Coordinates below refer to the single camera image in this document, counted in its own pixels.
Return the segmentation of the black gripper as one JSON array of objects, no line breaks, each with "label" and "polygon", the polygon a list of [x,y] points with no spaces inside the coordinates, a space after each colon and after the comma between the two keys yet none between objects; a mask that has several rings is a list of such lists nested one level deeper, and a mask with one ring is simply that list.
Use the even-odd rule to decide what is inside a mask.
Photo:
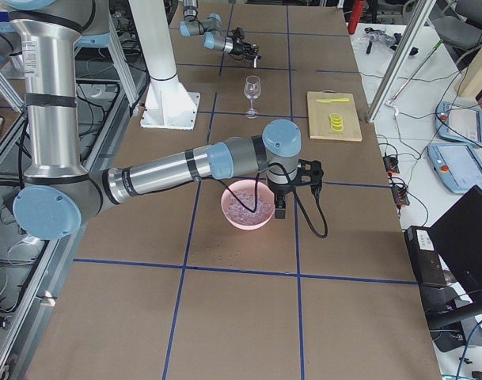
[{"label": "black gripper", "polygon": [[258,51],[259,47],[256,44],[249,44],[244,42],[240,37],[231,38],[233,47],[230,51],[230,55],[241,56],[243,60],[258,60],[260,56],[253,52]]},{"label": "black gripper", "polygon": [[275,219],[285,219],[286,218],[286,194],[293,192],[294,186],[292,183],[279,184],[275,182],[268,183],[269,189],[274,194],[275,199]]}]

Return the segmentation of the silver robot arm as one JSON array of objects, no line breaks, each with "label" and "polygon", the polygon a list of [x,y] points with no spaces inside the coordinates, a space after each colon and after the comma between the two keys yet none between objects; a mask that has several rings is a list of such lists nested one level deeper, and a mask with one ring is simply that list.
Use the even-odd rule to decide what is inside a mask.
[{"label": "silver robot arm", "polygon": [[243,28],[237,27],[222,34],[222,19],[217,13],[210,13],[207,18],[199,18],[197,1],[183,1],[183,20],[180,22],[182,36],[202,36],[206,49],[220,51],[240,60],[250,61],[254,67],[261,59],[260,47],[245,40]]},{"label": "silver robot arm", "polygon": [[273,190],[291,190],[299,169],[301,132],[276,120],[261,135],[231,138],[142,165],[91,173],[80,160],[74,49],[89,37],[110,41],[106,1],[8,1],[25,65],[31,165],[13,201],[18,225],[55,240],[74,234],[102,211],[132,197],[205,178],[265,173]]}]

